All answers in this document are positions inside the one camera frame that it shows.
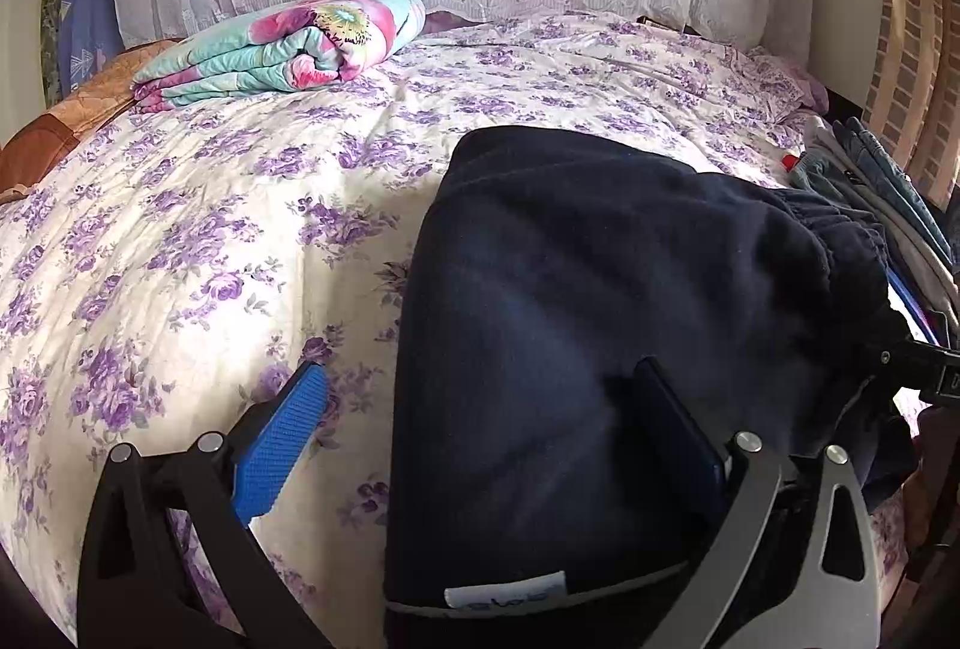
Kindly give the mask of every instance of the blue gripper pad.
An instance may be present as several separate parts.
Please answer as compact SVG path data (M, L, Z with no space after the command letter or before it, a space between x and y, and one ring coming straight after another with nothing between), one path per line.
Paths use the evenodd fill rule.
M234 426L232 504L244 525L272 508L325 410L326 374L307 362L274 399L248 408Z

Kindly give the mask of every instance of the colorful blanket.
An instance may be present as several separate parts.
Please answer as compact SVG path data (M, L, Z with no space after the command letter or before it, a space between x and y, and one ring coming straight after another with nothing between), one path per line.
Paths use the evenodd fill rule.
M353 80L424 28L420 0L299 0L222 21L133 76L134 112Z

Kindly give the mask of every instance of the blue textured pad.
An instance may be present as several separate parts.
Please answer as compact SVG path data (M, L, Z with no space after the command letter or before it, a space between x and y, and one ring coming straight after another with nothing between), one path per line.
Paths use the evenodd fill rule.
M236 466L232 503L244 525L272 508L325 410L326 374L311 365Z

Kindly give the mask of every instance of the curtain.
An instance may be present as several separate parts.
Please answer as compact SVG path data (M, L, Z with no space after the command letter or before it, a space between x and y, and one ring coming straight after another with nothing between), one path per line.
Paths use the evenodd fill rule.
M863 121L947 209L960 168L960 0L883 0Z

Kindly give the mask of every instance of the stack of folded clothes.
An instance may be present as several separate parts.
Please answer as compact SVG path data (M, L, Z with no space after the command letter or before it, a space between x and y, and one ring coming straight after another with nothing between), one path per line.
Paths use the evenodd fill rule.
M834 122L831 130L811 117L803 141L791 184L840 208L874 214L887 233L891 285L929 342L955 347L960 306L953 254L910 179L856 118Z

